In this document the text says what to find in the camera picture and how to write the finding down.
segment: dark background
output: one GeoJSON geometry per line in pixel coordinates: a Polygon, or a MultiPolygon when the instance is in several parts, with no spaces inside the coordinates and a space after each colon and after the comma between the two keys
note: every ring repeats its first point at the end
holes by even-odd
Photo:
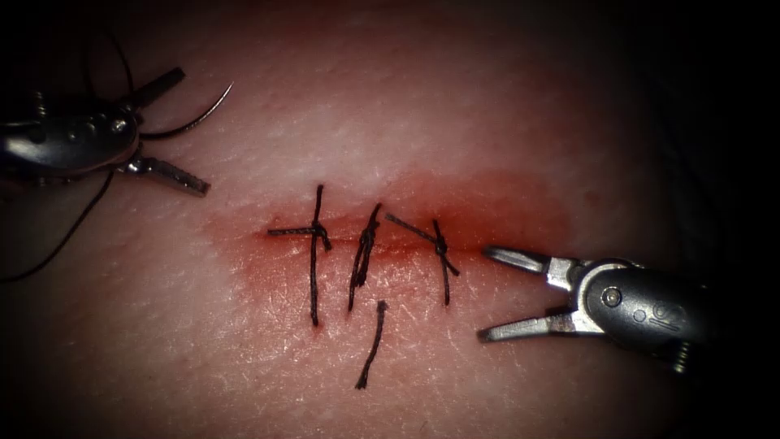
{"type": "MultiPolygon", "coordinates": [[[[683,231],[680,246],[686,269],[716,286],[713,302],[726,303],[739,285],[736,268],[746,254],[737,225],[737,206],[743,201],[740,163],[748,151],[756,151],[755,146],[742,145],[747,131],[740,123],[745,119],[744,90],[751,88],[745,85],[756,80],[751,70],[755,64],[747,55],[755,45],[745,37],[744,30],[752,23],[744,19],[746,7],[714,2],[602,1],[588,5],[596,5],[614,27],[618,44],[654,105],[683,231]]],[[[6,4],[0,28],[0,97],[5,91],[35,85],[39,75],[20,66],[59,50],[51,45],[53,40],[78,37],[95,25],[111,28],[113,18],[121,17],[123,8],[129,7],[137,6],[95,1],[6,4]]],[[[197,4],[186,3],[186,7],[197,4]]],[[[745,433],[748,409],[739,401],[747,385],[739,373],[742,362],[732,354],[733,344],[731,338],[716,353],[708,381],[694,388],[695,408],[669,437],[745,433]]],[[[14,361],[7,352],[0,351],[3,363],[14,361]]],[[[0,382],[5,387],[7,377],[0,382]]],[[[45,413],[36,413],[34,407],[20,410],[8,400],[7,389],[2,394],[0,434],[17,437],[19,432],[42,429],[58,436],[56,425],[46,425],[45,413]]],[[[616,407],[615,415],[621,410],[630,408],[616,407]]]]}

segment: red blood stain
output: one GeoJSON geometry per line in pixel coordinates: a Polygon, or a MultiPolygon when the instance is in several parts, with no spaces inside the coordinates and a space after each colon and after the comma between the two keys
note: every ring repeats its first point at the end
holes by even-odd
{"type": "MultiPolygon", "coordinates": [[[[431,273],[440,273],[433,245],[387,221],[384,215],[388,212],[432,236],[432,220],[438,220],[449,252],[466,256],[460,258],[458,268],[462,271],[469,270],[464,265],[468,260],[479,260],[480,249],[488,243],[553,254],[572,233],[566,200],[551,193],[538,176],[486,172],[472,177],[442,177],[414,173],[389,183],[374,199],[358,200],[362,202],[359,208],[354,207],[354,200],[340,195],[338,188],[323,183],[320,221],[334,250],[326,253],[318,242],[318,276],[327,273],[343,277],[345,285],[349,283],[360,233],[376,202],[382,202],[383,208],[377,217],[380,227],[371,256],[371,268],[375,270],[386,264],[408,266],[413,257],[419,262],[420,255],[424,257],[430,251],[431,273]]],[[[312,194],[317,184],[312,183],[312,194]]],[[[269,228],[309,225],[314,203],[311,194],[302,194],[301,198],[306,201],[284,199],[265,207],[242,206],[208,219],[206,232],[219,257],[234,273],[232,291],[241,303],[264,303],[274,292],[308,303],[310,237],[267,235],[269,228]]],[[[322,293],[327,287],[319,284],[322,293]]]]}

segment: black suture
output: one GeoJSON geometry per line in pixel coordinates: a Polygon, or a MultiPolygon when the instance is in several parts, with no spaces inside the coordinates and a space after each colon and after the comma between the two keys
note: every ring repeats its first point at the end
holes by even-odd
{"type": "MultiPolygon", "coordinates": [[[[116,49],[117,54],[119,54],[119,58],[122,60],[122,67],[124,68],[124,75],[128,80],[128,93],[132,93],[132,91],[135,89],[135,85],[132,82],[132,72],[130,71],[130,64],[128,63],[128,58],[124,55],[124,50],[122,50],[122,46],[119,44],[119,41],[116,39],[115,35],[108,29],[102,30],[106,37],[109,39],[113,47],[116,49]]],[[[84,86],[86,88],[86,93],[91,98],[97,98],[98,95],[95,93],[95,87],[92,81],[92,75],[89,74],[89,47],[90,47],[90,38],[86,37],[84,39],[84,45],[81,49],[81,75],[84,79],[84,86]]],[[[106,191],[108,190],[108,187],[111,185],[111,181],[114,179],[114,172],[109,171],[108,175],[106,176],[106,180],[103,181],[103,185],[101,188],[97,191],[97,193],[92,197],[91,200],[87,203],[87,206],[84,208],[84,210],[81,211],[81,214],[76,219],[76,222],[73,223],[70,229],[68,229],[67,233],[65,233],[65,236],[62,240],[60,240],[59,244],[54,248],[54,250],[49,253],[49,255],[44,258],[42,261],[39,262],[38,265],[35,267],[32,267],[28,269],[26,272],[21,272],[18,275],[15,276],[8,276],[0,278],[0,284],[8,284],[11,282],[17,282],[19,280],[22,280],[26,277],[30,277],[34,275],[35,273],[42,270],[46,265],[48,265],[56,256],[59,254],[59,252],[65,247],[68,241],[71,240],[71,237],[74,233],[76,233],[76,230],[81,226],[81,224],[86,220],[87,215],[89,215],[89,212],[92,211],[92,209],[98,204],[98,202],[103,198],[103,195],[106,194],[106,191]]]]}
{"type": "Polygon", "coordinates": [[[430,242],[436,243],[436,239],[432,237],[431,235],[425,233],[424,231],[420,230],[419,228],[414,227],[412,224],[406,223],[405,221],[401,221],[393,214],[386,214],[384,216],[388,221],[391,221],[395,224],[400,225],[402,228],[405,228],[406,230],[409,230],[411,232],[416,233],[418,236],[420,236],[422,239],[428,240],[430,242]]]}
{"type": "Polygon", "coordinates": [[[79,218],[76,219],[76,222],[73,223],[71,228],[67,231],[67,233],[65,233],[65,237],[59,242],[59,244],[54,248],[54,250],[51,251],[49,256],[47,256],[45,259],[40,261],[38,265],[30,268],[26,272],[22,272],[15,276],[0,278],[0,284],[6,284],[6,283],[22,280],[25,277],[34,275],[35,273],[42,270],[43,267],[48,265],[49,262],[51,262],[51,260],[54,259],[54,257],[57,256],[57,254],[59,254],[60,250],[63,249],[63,247],[67,244],[67,242],[71,240],[71,237],[73,236],[74,233],[76,233],[76,230],[79,228],[79,226],[81,226],[81,223],[83,223],[84,220],[86,220],[87,215],[89,215],[89,212],[92,211],[92,209],[98,204],[100,199],[103,198],[103,195],[106,194],[106,191],[108,190],[108,186],[111,185],[111,180],[113,179],[114,179],[114,172],[109,171],[108,176],[106,176],[106,180],[103,181],[103,185],[101,186],[100,190],[98,190],[95,196],[92,197],[91,200],[89,200],[87,207],[84,208],[84,210],[81,212],[81,215],[79,215],[79,218]]]}
{"type": "Polygon", "coordinates": [[[314,326],[319,326],[319,317],[317,316],[317,238],[322,238],[325,251],[329,251],[333,248],[331,241],[327,238],[327,230],[325,230],[323,225],[319,222],[319,211],[323,204],[323,188],[323,185],[317,186],[317,203],[314,207],[314,219],[311,220],[311,227],[274,228],[268,230],[268,234],[273,237],[283,235],[311,235],[309,287],[311,297],[311,323],[314,326]]]}
{"type": "Polygon", "coordinates": [[[444,240],[444,235],[441,234],[441,229],[439,229],[439,222],[435,219],[433,220],[433,229],[436,232],[436,236],[432,237],[419,228],[414,227],[412,224],[398,219],[393,214],[386,214],[384,217],[389,221],[400,225],[402,228],[405,228],[417,234],[421,238],[433,243],[435,246],[436,255],[439,256],[439,260],[441,261],[441,271],[444,273],[444,305],[449,305],[449,274],[447,273],[447,270],[450,270],[455,276],[460,276],[461,272],[455,268],[452,263],[449,262],[449,259],[447,259],[447,250],[449,248],[447,247],[447,241],[444,240]]]}
{"type": "Polygon", "coordinates": [[[301,227],[301,228],[273,228],[268,231],[268,234],[273,237],[280,237],[282,235],[316,235],[319,231],[313,227],[301,227]]]}
{"type": "Polygon", "coordinates": [[[381,207],[381,202],[376,204],[368,219],[368,225],[360,234],[360,242],[357,245],[357,253],[355,254],[355,263],[352,267],[352,277],[349,279],[349,305],[347,306],[347,311],[351,311],[353,308],[355,288],[362,287],[366,283],[368,263],[376,238],[376,228],[379,227],[379,223],[376,221],[376,214],[379,213],[381,207]]]}
{"type": "Polygon", "coordinates": [[[382,328],[384,326],[384,312],[388,309],[388,304],[384,300],[380,300],[376,303],[376,335],[374,335],[374,344],[371,345],[371,352],[368,354],[366,364],[363,365],[363,371],[360,373],[360,378],[357,379],[355,389],[365,389],[368,385],[368,370],[371,368],[371,363],[374,362],[376,351],[379,348],[379,341],[382,340],[382,328]]]}
{"type": "MultiPolygon", "coordinates": [[[[99,31],[98,33],[104,33],[106,38],[108,38],[110,43],[113,45],[114,49],[116,49],[116,53],[119,54],[119,59],[122,60],[122,67],[124,68],[124,75],[128,79],[128,93],[132,93],[136,87],[132,82],[130,64],[128,63],[128,58],[124,56],[124,50],[122,50],[122,46],[119,44],[119,41],[116,39],[114,33],[112,33],[110,30],[104,28],[101,32],[99,31]]],[[[91,42],[92,40],[90,37],[86,37],[84,39],[84,46],[81,50],[81,75],[84,79],[84,87],[86,88],[87,94],[91,98],[97,98],[98,95],[95,93],[95,87],[92,82],[92,75],[89,74],[89,48],[91,42]]]]}

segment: metal jaw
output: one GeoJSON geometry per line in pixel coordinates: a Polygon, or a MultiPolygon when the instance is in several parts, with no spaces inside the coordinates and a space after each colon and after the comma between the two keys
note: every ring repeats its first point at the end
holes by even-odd
{"type": "Polygon", "coordinates": [[[536,275],[545,276],[547,284],[569,293],[572,311],[547,317],[524,319],[485,328],[477,332],[480,341],[504,341],[515,338],[542,337],[553,334],[603,335],[604,330],[587,313],[585,293],[590,279],[604,270],[629,267],[630,263],[593,262],[554,258],[524,250],[488,246],[483,255],[489,259],[536,275]]]}
{"type": "Polygon", "coordinates": [[[0,121],[0,177],[17,180],[22,186],[42,186],[113,170],[151,176],[185,193],[205,196],[210,187],[205,181],[141,154],[144,140],[174,137],[200,124],[232,87],[186,125],[163,133],[140,133],[138,111],[183,79],[184,72],[174,68],[115,102],[43,93],[20,99],[19,117],[0,121]]]}

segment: skin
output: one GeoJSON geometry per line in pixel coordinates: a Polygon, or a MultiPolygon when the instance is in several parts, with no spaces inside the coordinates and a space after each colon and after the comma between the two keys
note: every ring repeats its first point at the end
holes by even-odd
{"type": "MultiPolygon", "coordinates": [[[[0,285],[15,422],[78,437],[646,437],[674,423],[683,396],[636,354],[475,337],[566,304],[482,258],[486,244],[679,264],[652,117],[595,12],[237,3],[162,7],[139,28],[150,9],[128,8],[115,32],[136,82],[188,73],[143,111],[145,131],[185,122],[235,82],[201,126],[145,146],[213,187],[198,199],[117,175],[51,265],[0,285]],[[334,249],[318,243],[314,328],[309,238],[266,230],[308,225],[318,184],[334,249]],[[461,271],[449,306],[433,245],[387,212],[430,234],[439,220],[461,271]],[[384,335],[356,390],[379,299],[384,335]]],[[[78,89],[75,53],[39,79],[78,89]]],[[[96,58],[98,90],[120,95],[116,58],[96,58]]],[[[40,260],[101,182],[2,206],[4,272],[40,260]]]]}

